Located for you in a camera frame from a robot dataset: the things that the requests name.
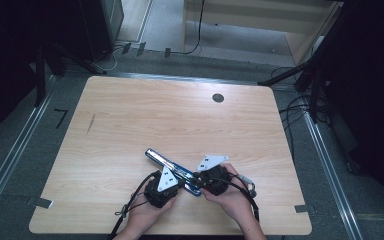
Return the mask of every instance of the gray carpet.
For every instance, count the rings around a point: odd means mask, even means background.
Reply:
[[[194,56],[172,55],[164,58],[164,53],[144,52],[136,57],[131,50],[125,55],[117,54],[118,65],[109,72],[117,76],[121,73],[158,74],[194,78],[223,79],[224,82],[255,84],[256,81],[270,79],[276,66],[258,65],[228,60],[199,58]],[[100,63],[110,68],[113,62],[109,57]],[[0,239],[106,239],[105,235],[38,235],[29,232],[28,225],[34,207],[26,205],[29,196],[40,196],[53,161],[68,128],[80,94],[90,76],[77,65],[67,64],[68,71],[58,79],[50,103],[21,156],[11,179],[0,197]],[[275,89],[292,89],[291,77]],[[285,109],[298,95],[293,90],[275,90],[279,109]],[[12,142],[28,118],[34,103],[35,92],[27,96],[0,126],[0,165]],[[67,117],[57,129],[61,112],[68,110]],[[291,115],[291,122],[301,114]],[[325,124],[319,126],[326,140],[331,158],[341,182],[344,185],[352,207],[360,218],[358,222],[366,239],[384,239],[384,192],[372,178],[354,176],[348,173],[343,153],[334,137],[333,131]],[[335,200],[324,174],[323,167],[303,118],[291,125],[296,170],[306,203],[314,206],[316,213],[311,214],[313,231],[308,236],[286,236],[285,239],[347,239],[348,235],[342,223]],[[241,239],[239,237],[184,237],[184,236],[148,236],[143,239]],[[269,239],[282,239],[281,236],[269,236]]]

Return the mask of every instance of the person's left hand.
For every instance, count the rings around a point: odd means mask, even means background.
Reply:
[[[146,197],[143,194],[145,191],[145,187],[152,179],[148,180],[147,183],[143,185],[143,187],[139,190],[139,194],[137,199],[132,203],[130,207],[130,211],[128,213],[128,221],[126,227],[114,238],[123,239],[123,240],[131,240],[131,239],[139,239],[143,233],[148,231],[152,225],[158,220],[158,218],[170,210],[173,206],[176,197],[170,199],[162,208],[157,208],[152,206],[149,202],[135,207],[141,203],[146,202]]]

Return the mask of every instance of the hand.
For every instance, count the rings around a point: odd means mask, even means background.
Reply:
[[[228,172],[238,175],[238,172],[231,164],[221,164],[221,166],[225,167]],[[232,183],[246,189],[244,184],[236,177],[232,178]],[[251,203],[239,189],[229,185],[227,190],[218,196],[203,188],[201,188],[201,192],[208,201],[219,204],[226,214],[238,223],[245,239],[266,239],[260,223],[254,218]]]
[[[148,202],[141,206],[134,207],[147,201],[143,192],[151,180],[152,179],[148,180],[148,182],[146,182],[139,190],[137,199],[132,203],[132,206],[130,207],[131,210],[128,213],[129,218],[126,227],[114,238],[114,240],[139,239],[143,233],[148,231],[155,224],[155,222],[162,214],[172,208],[173,203],[176,200],[175,197],[170,199],[170,201],[168,201],[162,208],[156,208]]]

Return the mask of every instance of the table top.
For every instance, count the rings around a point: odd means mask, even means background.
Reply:
[[[88,80],[41,195],[53,206],[36,208],[30,230],[110,233],[114,213],[162,169],[145,156],[148,148],[190,170],[205,155],[229,156],[256,185],[266,234],[311,232],[308,213],[295,211],[305,202],[270,88],[111,77]],[[241,234],[203,196],[181,190],[177,198],[147,234]]]

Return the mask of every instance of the person's right hand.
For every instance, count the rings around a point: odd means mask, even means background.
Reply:
[[[221,164],[221,166],[225,167],[231,174],[238,175],[238,172],[236,172],[231,164],[225,163]],[[247,190],[237,177],[232,178],[232,183]],[[238,223],[246,240],[266,239],[260,223],[252,213],[251,203],[239,189],[229,185],[227,190],[218,196],[203,188],[201,188],[201,192],[208,201],[219,204],[226,214]]]

